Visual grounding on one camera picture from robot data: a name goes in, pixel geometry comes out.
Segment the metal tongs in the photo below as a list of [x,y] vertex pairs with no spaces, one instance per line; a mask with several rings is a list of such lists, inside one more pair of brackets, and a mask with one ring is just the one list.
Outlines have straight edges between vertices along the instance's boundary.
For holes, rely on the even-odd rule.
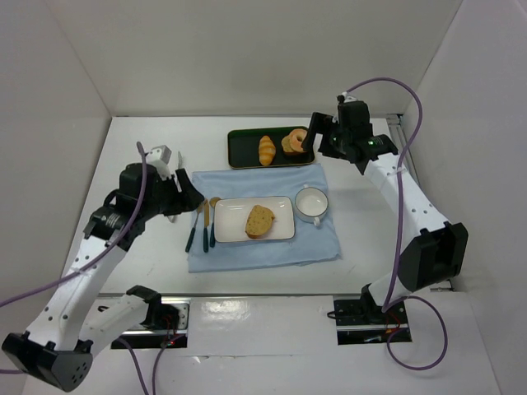
[[[183,165],[184,165],[184,159],[183,159],[183,156],[181,155],[181,152],[179,151],[178,152],[178,166],[177,166],[177,169],[178,170],[182,169]],[[169,220],[170,223],[175,223],[176,216],[169,216],[168,220]]]

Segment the bread slice with seeds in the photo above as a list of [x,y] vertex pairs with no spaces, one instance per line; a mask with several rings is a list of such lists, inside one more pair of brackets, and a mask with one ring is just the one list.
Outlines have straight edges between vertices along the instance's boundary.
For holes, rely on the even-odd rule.
[[272,228],[275,215],[272,210],[261,205],[251,209],[245,224],[245,233],[251,239],[266,235]]

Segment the white cup with handle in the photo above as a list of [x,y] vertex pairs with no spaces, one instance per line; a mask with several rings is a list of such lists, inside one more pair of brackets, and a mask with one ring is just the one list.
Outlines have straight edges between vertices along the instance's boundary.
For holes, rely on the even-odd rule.
[[294,209],[301,221],[320,227],[328,213],[329,200],[322,190],[306,185],[296,194]]

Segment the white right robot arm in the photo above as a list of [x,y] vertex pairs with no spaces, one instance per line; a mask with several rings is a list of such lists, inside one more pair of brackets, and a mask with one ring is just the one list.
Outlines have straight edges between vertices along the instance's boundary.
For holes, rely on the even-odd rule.
[[304,148],[320,135],[319,153],[354,164],[380,191],[398,217],[396,263],[391,273],[361,290],[361,313],[377,318],[416,291],[459,275],[469,239],[462,223],[451,223],[429,201],[403,164],[391,139],[375,135],[366,103],[338,103],[335,116],[311,115]]

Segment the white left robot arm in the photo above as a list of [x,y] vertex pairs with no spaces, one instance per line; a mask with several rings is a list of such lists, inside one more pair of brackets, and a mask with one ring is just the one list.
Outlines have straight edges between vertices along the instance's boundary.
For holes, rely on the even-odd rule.
[[7,357],[23,373],[69,393],[123,332],[137,325],[175,329],[178,309],[145,286],[133,286],[94,318],[87,315],[147,221],[194,211],[203,200],[184,169],[163,177],[154,165],[127,165],[118,188],[91,214],[63,284],[24,332],[7,335],[2,344]]

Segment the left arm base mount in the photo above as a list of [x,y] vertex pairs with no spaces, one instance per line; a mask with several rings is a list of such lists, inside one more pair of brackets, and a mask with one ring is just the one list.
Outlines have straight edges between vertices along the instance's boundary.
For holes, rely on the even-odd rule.
[[161,312],[152,324],[137,324],[119,336],[134,350],[187,347],[190,300],[163,297],[161,303]]

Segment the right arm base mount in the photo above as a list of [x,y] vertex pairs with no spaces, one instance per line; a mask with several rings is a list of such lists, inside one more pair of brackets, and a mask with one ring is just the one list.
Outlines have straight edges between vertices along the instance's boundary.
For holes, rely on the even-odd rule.
[[403,302],[382,313],[380,307],[366,307],[359,299],[334,300],[326,316],[336,325],[339,346],[381,344],[389,337],[392,342],[412,341]]

